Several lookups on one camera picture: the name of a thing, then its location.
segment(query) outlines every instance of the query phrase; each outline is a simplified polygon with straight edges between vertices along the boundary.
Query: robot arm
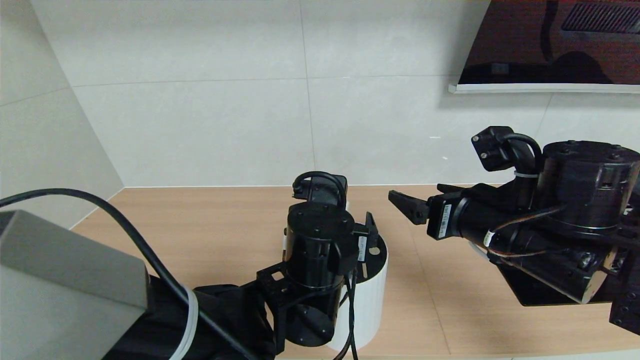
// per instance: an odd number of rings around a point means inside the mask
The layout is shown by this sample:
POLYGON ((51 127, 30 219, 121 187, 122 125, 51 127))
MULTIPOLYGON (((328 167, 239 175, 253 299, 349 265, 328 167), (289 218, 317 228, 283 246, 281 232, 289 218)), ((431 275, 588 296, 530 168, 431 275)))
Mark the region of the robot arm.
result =
POLYGON ((428 236, 458 236, 486 250, 522 304, 611 301, 610 321, 640 334, 640 202, 632 193, 640 154, 584 141, 551 143, 542 154, 502 126, 472 142, 486 170, 515 167, 514 180, 498 188, 439 184, 443 194, 428 200, 391 191, 389 200, 414 224, 428 223, 428 236), (540 299, 526 292, 533 286, 565 297, 540 299))
MULTIPOLYGON (((355 294, 349 279, 355 278, 359 243, 366 238, 375 244, 378 237, 371 214, 365 225, 356 224, 345 210, 346 183, 324 172, 300 175, 294 197, 306 201, 289 208, 283 261, 258 271, 249 284, 193 291, 181 288, 123 214, 94 195, 46 189, 0 200, 0 207, 44 195, 93 202, 125 229, 161 275, 150 277, 142 260, 24 211, 0 213, 3 292, 11 295, 3 296, 2 320, 20 334, 5 341, 2 358, 268 360, 284 350, 285 339, 308 347, 326 344, 342 287, 350 300, 355 294), (176 357, 185 339, 188 345, 176 357)), ((337 359, 349 346, 356 357, 350 336, 337 359)))

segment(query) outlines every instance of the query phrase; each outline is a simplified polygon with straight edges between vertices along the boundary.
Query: white cylindrical base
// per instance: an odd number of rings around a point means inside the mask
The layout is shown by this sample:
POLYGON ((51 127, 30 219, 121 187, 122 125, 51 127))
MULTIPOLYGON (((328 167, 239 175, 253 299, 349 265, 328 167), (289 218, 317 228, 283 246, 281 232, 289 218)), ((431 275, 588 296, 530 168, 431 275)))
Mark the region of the white cylindrical base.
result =
MULTIPOLYGON (((387 280, 387 267, 389 256, 382 270, 378 274, 364 282, 356 284, 354 308, 354 337, 356 348, 361 348, 368 344, 378 332, 380 321, 382 320, 382 303, 385 297, 385 281, 387 280)), ((340 298, 346 293, 346 286, 342 287, 340 298)), ((349 299, 347 299, 338 310, 338 319, 335 324, 333 339, 327 344, 328 347, 340 351, 349 336, 349 299)))

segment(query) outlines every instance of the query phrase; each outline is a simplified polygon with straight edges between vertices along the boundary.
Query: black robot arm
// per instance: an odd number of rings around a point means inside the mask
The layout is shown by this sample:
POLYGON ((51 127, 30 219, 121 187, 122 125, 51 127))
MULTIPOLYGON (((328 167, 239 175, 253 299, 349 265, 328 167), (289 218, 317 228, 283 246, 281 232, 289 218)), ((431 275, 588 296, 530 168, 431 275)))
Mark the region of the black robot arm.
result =
POLYGON ((504 126, 472 143, 487 171, 515 167, 514 180, 439 184, 443 194, 427 200, 391 191, 389 200, 414 224, 427 223, 430 237, 484 249, 522 304, 609 301, 610 321, 640 334, 640 154, 571 140, 541 152, 504 126))

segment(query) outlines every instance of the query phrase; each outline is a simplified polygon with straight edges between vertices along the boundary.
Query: zip tie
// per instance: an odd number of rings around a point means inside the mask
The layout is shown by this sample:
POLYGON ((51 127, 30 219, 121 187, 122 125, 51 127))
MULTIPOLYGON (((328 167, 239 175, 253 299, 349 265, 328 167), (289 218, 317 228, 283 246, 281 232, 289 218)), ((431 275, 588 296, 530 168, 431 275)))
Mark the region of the zip tie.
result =
POLYGON ((193 342, 193 338, 196 335, 196 329, 198 327, 198 298, 196 294, 193 293, 193 290, 188 287, 182 285, 184 290, 187 292, 187 297, 189 299, 189 313, 187 315, 187 325, 184 328, 184 334, 182 334, 182 340, 178 345, 178 348, 175 349, 175 352, 169 360, 182 360, 184 356, 189 352, 189 348, 191 348, 191 343, 193 342))

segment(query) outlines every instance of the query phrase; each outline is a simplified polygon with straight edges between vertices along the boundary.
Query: black cable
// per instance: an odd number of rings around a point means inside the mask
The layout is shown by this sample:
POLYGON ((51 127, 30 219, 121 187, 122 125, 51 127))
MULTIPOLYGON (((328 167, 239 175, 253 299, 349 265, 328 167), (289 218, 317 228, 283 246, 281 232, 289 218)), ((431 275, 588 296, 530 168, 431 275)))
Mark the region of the black cable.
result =
POLYGON ((542 172, 542 169, 545 166, 545 159, 542 156, 540 145, 538 145, 538 143, 531 136, 527 136, 524 134, 507 134, 500 136, 499 138, 500 142, 505 142, 506 140, 519 140, 529 145, 536 160, 536 170, 538 171, 538 173, 542 172))
POLYGON ((351 334, 351 355, 353 360, 358 360, 358 350, 356 349, 355 339, 355 310, 353 303, 356 296, 356 283, 358 282, 358 268, 353 269, 353 276, 351 278, 351 286, 349 282, 346 282, 347 293, 349 294, 349 333, 351 334))
POLYGON ((340 304, 338 305, 338 307, 342 306, 344 302, 347 301, 348 296, 349 296, 349 292, 345 292, 344 296, 342 297, 342 300, 340 300, 340 304))
MULTIPOLYGON (((340 301, 340 305, 341 306, 347 299, 347 296, 351 293, 351 286, 349 285, 349 277, 350 275, 347 276, 347 278, 345 278, 344 280, 344 284, 347 286, 347 291, 345 291, 344 296, 342 298, 342 300, 340 301)), ((342 347, 342 350, 340 350, 340 352, 333 358, 333 360, 342 360, 344 359, 344 356, 347 354, 347 351, 349 351, 349 347, 351 346, 353 342, 353 329, 351 327, 351 319, 355 320, 355 314, 352 312, 351 308, 349 308, 349 335, 347 336, 347 340, 344 343, 344 346, 342 347)))
MULTIPOLYGON (((40 189, 40 190, 32 190, 29 192, 19 193, 17 195, 9 196, 4 199, 0 199, 0 208, 4 206, 8 206, 11 204, 15 204, 16 202, 34 199, 36 197, 42 197, 46 195, 66 195, 70 197, 76 197, 78 199, 83 199, 92 204, 98 206, 100 209, 103 209, 107 214, 109 214, 113 220, 115 220, 118 225, 129 235, 131 240, 136 244, 142 255, 147 259, 151 267, 156 271, 158 277, 162 279, 169 289, 180 298, 180 300, 185 303, 185 305, 189 306, 189 299, 187 297, 186 291, 182 288, 182 285, 176 280, 173 275, 169 272, 169 270, 162 264, 162 261, 158 258, 156 253, 151 249, 147 241, 142 237, 142 234, 133 226, 133 224, 118 210, 115 206, 108 203, 106 200, 101 199, 100 197, 93 195, 88 192, 84 192, 81 190, 74 189, 65 189, 65 188, 51 188, 51 189, 40 189)), ((244 346, 236 337, 225 330, 221 325, 216 323, 201 307, 198 310, 198 315, 200 319, 204 321, 216 334, 220 335, 224 340, 229 342, 229 345, 233 347, 240 354, 245 356, 247 360, 260 360, 258 355, 254 354, 252 350, 244 346)))
POLYGON ((342 360, 344 359, 344 356, 347 354, 347 351, 349 351, 349 347, 351 346, 351 339, 353 338, 353 335, 351 333, 349 333, 349 336, 347 336, 347 341, 344 343, 344 346, 342 347, 342 350, 340 350, 340 352, 333 358, 333 360, 342 360))
POLYGON ((294 189, 300 188, 300 183, 302 182, 302 180, 304 180, 304 179, 306 179, 308 177, 323 177, 323 178, 333 182, 335 184, 335 186, 338 188, 338 194, 340 195, 340 199, 338 201, 338 207, 340 209, 346 209, 347 208, 347 192, 344 189, 344 186, 342 185, 340 180, 338 180, 337 177, 335 177, 334 175, 329 174, 328 172, 324 172, 324 171, 308 171, 308 172, 305 172, 304 174, 300 174, 293 181, 293 188, 294 189))

